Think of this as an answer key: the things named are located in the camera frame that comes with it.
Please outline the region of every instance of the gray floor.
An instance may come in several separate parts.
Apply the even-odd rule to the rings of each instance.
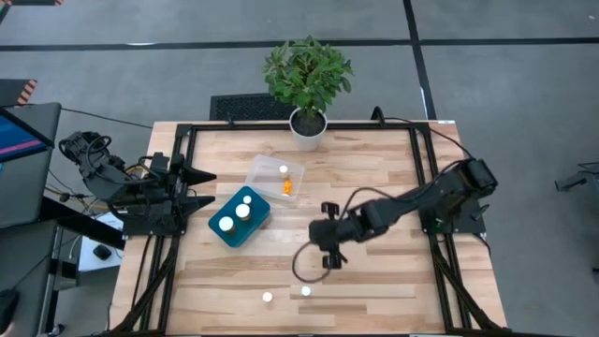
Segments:
[[[593,0],[415,0],[421,38],[599,37]],[[407,38],[402,1],[78,0],[14,7],[0,45],[316,38]],[[409,47],[343,48],[356,70],[332,119],[422,119]],[[0,52],[0,78],[39,80],[33,102],[151,125],[206,120],[210,96],[261,93],[267,50]],[[596,336],[599,265],[596,196],[562,194],[553,181],[595,161],[599,135],[599,45],[423,48],[439,119],[458,122],[464,144],[485,158],[500,187],[486,220],[505,314],[515,330]],[[68,112],[59,138],[80,129],[114,137],[131,162],[148,130]],[[83,191],[76,168],[55,154],[52,170]],[[66,336],[102,330],[116,271],[85,275],[63,292]],[[82,315],[85,305],[92,314]]]

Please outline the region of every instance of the teal box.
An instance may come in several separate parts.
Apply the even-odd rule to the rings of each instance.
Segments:
[[[243,197],[245,196],[252,197],[250,220],[248,221],[242,221],[235,215],[235,208],[243,203]],[[236,248],[241,246],[247,238],[262,225],[262,223],[269,217],[269,214],[270,204],[259,196],[252,188],[244,186],[208,221],[208,226],[214,233],[216,233],[216,235],[223,239],[226,244]],[[218,222],[224,216],[233,219],[233,226],[235,227],[233,233],[225,233],[218,226]]]

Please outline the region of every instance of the wooden tabletop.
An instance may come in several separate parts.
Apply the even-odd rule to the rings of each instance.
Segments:
[[[431,127],[458,139],[453,124]],[[154,125],[148,154],[170,155],[176,123]],[[432,136],[439,168],[463,157],[448,140]],[[424,141],[419,142],[423,156]],[[306,168],[294,202],[267,198],[270,219],[240,248],[230,248],[208,228],[208,220],[244,184],[257,154]],[[374,186],[392,195],[417,187],[408,132],[402,130],[329,130],[314,152],[297,151],[289,131],[200,131],[193,167],[218,175],[194,186],[216,201],[195,212],[182,237],[172,293],[168,333],[408,333],[444,331],[432,271],[428,239],[417,213],[403,216],[382,237],[342,245],[349,259],[342,270],[310,285],[302,297],[301,282],[291,273],[291,257],[308,241],[308,225],[324,218],[320,203],[344,204],[357,187]],[[358,193],[359,203],[376,195]],[[487,248],[472,235],[455,235],[463,282],[497,324],[505,325]],[[131,307],[145,237],[127,241],[114,291],[110,322],[115,326]],[[153,242],[146,258],[140,292],[145,288]],[[322,253],[309,248],[299,257],[306,278],[322,272]],[[460,325],[450,286],[454,324]],[[262,300],[269,291],[274,299]],[[150,327],[156,327],[159,289]]]

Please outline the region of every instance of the table leg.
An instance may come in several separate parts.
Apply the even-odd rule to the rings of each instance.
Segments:
[[[123,233],[120,230],[92,219],[88,215],[73,211],[50,198],[43,198],[39,220],[55,220],[60,227],[116,249],[124,249]]]

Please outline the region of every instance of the transparent plastic box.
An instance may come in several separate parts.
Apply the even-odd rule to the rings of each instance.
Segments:
[[[284,194],[285,178],[281,174],[281,166],[287,167],[287,177],[291,181],[289,195]],[[300,191],[304,171],[305,168],[302,165],[259,154],[254,158],[245,184],[262,196],[293,201]]]

